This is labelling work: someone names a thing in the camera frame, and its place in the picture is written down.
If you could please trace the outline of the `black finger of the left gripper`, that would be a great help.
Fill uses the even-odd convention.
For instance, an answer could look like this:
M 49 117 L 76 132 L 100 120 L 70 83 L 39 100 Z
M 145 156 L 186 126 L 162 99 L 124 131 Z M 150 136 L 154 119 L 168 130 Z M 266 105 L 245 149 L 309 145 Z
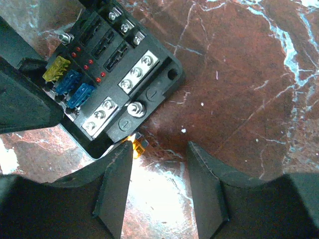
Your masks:
M 62 107 L 49 97 L 42 78 L 47 62 L 2 18 L 0 20 L 0 131 L 53 127 Z

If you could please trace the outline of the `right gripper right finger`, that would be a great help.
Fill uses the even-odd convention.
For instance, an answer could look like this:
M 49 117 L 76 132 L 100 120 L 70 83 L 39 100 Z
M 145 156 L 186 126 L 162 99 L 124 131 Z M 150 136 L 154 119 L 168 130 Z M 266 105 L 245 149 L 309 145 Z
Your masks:
M 318 174 L 290 173 L 263 181 L 194 142 L 187 145 L 187 161 L 199 238 L 318 238 Z

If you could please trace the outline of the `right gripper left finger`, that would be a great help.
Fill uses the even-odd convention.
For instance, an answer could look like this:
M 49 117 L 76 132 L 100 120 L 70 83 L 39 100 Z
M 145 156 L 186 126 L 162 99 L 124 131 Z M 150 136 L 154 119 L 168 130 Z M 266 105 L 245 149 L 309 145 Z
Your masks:
M 52 183 L 0 177 L 3 239 L 118 239 L 133 162 L 123 142 L 106 156 Z

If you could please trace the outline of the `orange blade fuse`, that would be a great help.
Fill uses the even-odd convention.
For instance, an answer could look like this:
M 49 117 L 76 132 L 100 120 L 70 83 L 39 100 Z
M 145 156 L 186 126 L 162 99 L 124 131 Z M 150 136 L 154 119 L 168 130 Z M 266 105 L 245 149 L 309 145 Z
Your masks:
M 145 137 L 136 132 L 133 135 L 128 137 L 128 140 L 133 143 L 133 159 L 139 158 L 145 152 L 149 142 L 145 139 Z

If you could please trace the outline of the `black fuse box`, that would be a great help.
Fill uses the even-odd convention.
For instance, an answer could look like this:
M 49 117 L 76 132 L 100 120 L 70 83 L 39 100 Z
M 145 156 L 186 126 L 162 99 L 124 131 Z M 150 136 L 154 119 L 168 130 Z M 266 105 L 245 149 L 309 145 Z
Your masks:
M 84 13 L 43 74 L 66 131 L 99 159 L 132 135 L 184 81 L 179 60 L 115 0 L 85 0 Z

